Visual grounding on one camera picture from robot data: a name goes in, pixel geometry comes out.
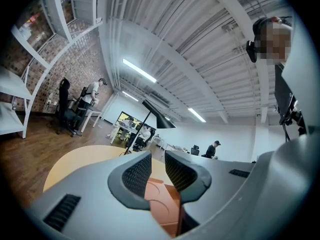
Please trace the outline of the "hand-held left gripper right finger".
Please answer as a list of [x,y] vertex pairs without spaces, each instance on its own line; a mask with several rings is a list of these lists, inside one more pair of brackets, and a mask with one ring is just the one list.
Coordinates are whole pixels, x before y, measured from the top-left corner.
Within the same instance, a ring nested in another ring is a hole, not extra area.
[[195,202],[209,189],[209,171],[172,151],[165,151],[165,171],[180,195],[182,204]]

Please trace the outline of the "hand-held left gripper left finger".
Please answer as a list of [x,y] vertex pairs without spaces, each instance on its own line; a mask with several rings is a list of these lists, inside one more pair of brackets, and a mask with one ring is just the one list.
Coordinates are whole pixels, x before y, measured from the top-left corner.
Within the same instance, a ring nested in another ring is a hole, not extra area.
[[108,188],[125,207],[149,211],[150,202],[145,199],[145,192],[151,174],[151,152],[135,153],[134,158],[122,163],[109,174]]

